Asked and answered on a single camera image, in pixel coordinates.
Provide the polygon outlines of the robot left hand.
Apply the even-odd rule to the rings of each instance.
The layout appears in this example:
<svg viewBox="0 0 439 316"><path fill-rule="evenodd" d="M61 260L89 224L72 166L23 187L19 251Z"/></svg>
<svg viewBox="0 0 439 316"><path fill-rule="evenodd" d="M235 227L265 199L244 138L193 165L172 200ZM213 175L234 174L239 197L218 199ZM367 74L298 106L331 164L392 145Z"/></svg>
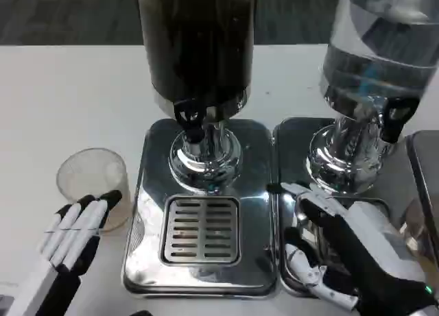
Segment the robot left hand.
<svg viewBox="0 0 439 316"><path fill-rule="evenodd" d="M64 315L96 255L100 233L122 193L85 195L53 214L27 279L15 297L1 297L2 315Z"/></svg>

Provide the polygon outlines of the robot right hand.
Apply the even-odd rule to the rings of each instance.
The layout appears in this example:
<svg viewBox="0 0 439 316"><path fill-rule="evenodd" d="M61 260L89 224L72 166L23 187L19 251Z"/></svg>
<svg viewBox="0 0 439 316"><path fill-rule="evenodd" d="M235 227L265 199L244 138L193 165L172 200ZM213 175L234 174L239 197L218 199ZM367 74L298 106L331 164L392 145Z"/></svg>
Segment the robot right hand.
<svg viewBox="0 0 439 316"><path fill-rule="evenodd" d="M305 218L318 226L345 273L321 263L300 235L300 220L284 231L284 260L298 281L321 300L360 315L437 315L438 299L402 235L373 204L336 198L298 183L268 185L287 193Z"/></svg>

